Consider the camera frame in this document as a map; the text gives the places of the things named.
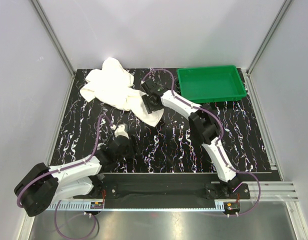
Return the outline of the white towel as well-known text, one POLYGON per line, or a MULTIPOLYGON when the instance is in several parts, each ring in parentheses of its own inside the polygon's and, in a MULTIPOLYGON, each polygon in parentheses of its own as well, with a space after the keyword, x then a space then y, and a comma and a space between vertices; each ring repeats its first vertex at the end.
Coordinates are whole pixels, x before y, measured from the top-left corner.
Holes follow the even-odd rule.
POLYGON ((87 102, 98 99, 120 110, 127 109, 127 92, 133 86, 134 76, 117 59, 107 58, 102 69, 91 70, 85 81, 86 85, 80 89, 80 95, 87 102))
POLYGON ((155 127, 161 120, 164 110, 155 110, 148 113, 142 97, 146 94, 140 90, 130 87, 118 88, 114 91, 115 104, 117 109, 124 111, 132 111, 145 124, 155 127))

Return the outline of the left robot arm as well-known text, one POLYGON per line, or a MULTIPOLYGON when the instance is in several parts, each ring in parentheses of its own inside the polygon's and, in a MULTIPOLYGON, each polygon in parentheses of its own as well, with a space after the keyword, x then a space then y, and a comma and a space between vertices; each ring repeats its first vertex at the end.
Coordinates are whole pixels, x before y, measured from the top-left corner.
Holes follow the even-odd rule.
POLYGON ((120 135, 80 160, 54 166, 38 163, 14 188, 16 204, 29 217, 35 217, 56 201, 81 196, 95 198, 102 190, 100 174, 110 171, 119 160, 138 154, 135 136, 120 135))

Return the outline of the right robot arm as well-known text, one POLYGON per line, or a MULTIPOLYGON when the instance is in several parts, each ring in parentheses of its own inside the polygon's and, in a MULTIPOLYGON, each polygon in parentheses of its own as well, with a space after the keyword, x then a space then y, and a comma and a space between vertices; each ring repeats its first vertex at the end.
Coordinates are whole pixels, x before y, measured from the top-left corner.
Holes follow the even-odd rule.
POLYGON ((148 113, 170 108, 187 118, 190 136, 208 153, 220 181, 220 187, 214 190, 211 196, 232 197, 242 185, 242 181, 222 145, 224 130, 210 106, 193 103, 153 80, 142 81, 141 87, 145 91, 142 100, 148 113))

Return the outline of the green plastic tray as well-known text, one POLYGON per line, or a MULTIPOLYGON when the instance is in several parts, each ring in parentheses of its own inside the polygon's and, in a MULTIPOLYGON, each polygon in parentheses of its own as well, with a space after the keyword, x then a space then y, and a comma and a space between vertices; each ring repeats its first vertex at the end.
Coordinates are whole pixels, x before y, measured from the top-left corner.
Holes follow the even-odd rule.
POLYGON ((197 103, 240 101, 246 88, 234 65, 177 69, 181 96, 197 103))

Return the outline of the right aluminium frame post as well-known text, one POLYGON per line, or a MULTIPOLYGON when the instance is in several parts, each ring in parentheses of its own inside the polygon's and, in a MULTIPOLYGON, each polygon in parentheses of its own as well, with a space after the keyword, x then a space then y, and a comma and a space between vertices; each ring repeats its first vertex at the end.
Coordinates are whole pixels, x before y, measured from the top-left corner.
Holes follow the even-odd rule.
POLYGON ((246 73, 250 75, 253 70, 255 69, 256 65, 258 64, 259 60, 261 59, 264 51, 266 50, 268 44, 270 43, 271 39, 273 38, 274 34, 276 33, 277 29, 279 28, 282 20, 284 19, 285 15, 287 14, 289 8, 293 4, 293 0, 284 0, 278 13, 276 14, 272 24, 270 25, 264 39, 262 40, 255 56, 253 57, 249 67, 246 70, 246 73))

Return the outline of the aluminium frame post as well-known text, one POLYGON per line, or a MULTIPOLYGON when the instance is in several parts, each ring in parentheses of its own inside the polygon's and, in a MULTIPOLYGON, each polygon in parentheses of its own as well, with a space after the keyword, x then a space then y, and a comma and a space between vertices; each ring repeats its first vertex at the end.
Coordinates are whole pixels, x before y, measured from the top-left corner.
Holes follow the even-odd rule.
POLYGON ((76 73, 76 70, 72 66, 61 42, 59 41, 53 26, 51 22, 49 21, 49 18, 47 14, 45 13, 43 6, 41 5, 39 0, 29 0, 30 4, 32 5, 34 11, 36 12, 39 20, 41 21, 47 35, 49 36, 54 48, 56 49, 60 59, 62 60, 64 66, 66 67, 67 71, 71 76, 74 76, 76 73))
POLYGON ((250 75, 253 70, 255 69, 256 65, 258 64, 259 60, 261 59, 264 51, 266 50, 268 44, 270 43, 271 39, 273 38, 274 34, 276 33, 277 29, 279 28, 282 20, 284 19, 285 15, 287 14, 289 8, 293 4, 293 0, 284 0, 278 13, 276 14, 272 24, 270 25, 264 39, 262 40, 255 56, 253 57, 249 67, 246 70, 246 73, 250 75))

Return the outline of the left aluminium frame post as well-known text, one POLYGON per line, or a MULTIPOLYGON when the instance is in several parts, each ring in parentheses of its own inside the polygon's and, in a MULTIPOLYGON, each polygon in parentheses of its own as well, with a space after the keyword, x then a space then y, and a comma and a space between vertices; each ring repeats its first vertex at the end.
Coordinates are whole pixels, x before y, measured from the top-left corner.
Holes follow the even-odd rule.
POLYGON ((47 14, 45 13, 43 6, 41 5, 39 0, 29 0, 30 4, 32 5, 34 11, 36 12, 39 20, 41 21, 47 35, 49 36, 54 48, 56 49, 60 59, 62 60, 64 66, 66 67, 67 71, 71 76, 74 76, 76 73, 76 70, 72 66, 61 42, 59 41, 53 26, 51 22, 49 21, 49 18, 47 14))

